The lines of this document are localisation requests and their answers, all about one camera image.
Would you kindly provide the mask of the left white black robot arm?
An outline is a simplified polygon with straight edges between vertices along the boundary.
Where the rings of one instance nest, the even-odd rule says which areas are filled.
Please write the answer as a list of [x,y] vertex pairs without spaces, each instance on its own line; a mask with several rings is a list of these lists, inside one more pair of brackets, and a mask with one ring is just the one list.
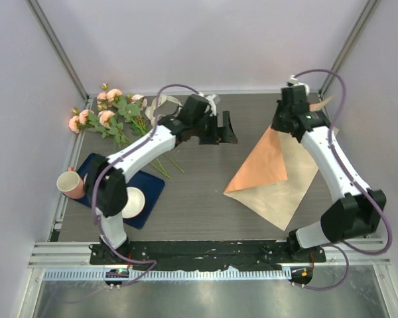
[[179,144],[197,137],[200,144],[237,144],[229,111],[218,114],[214,96],[192,94],[178,113],[161,116],[145,136],[131,146],[90,162],[84,189],[98,222],[100,238],[107,245],[105,257],[113,264],[127,259],[128,238],[123,208],[129,201],[127,183],[145,165]]

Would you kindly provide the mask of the kraft wrapping paper sheet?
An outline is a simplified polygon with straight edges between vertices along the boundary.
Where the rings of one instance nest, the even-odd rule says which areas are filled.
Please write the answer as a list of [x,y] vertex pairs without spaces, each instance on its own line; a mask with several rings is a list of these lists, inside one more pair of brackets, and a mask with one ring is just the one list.
[[284,231],[317,171],[316,162],[295,138],[268,127],[224,195]]

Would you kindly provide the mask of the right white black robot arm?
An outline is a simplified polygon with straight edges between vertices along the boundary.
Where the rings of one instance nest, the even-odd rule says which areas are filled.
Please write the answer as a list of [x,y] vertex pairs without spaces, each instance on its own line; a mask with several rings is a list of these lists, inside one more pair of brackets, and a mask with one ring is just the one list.
[[358,176],[341,150],[332,151],[337,140],[330,121],[322,111],[310,110],[304,85],[282,88],[271,127],[290,134],[311,155],[332,198],[332,205],[318,222],[289,233],[287,256],[300,262],[311,248],[374,233],[386,196]]

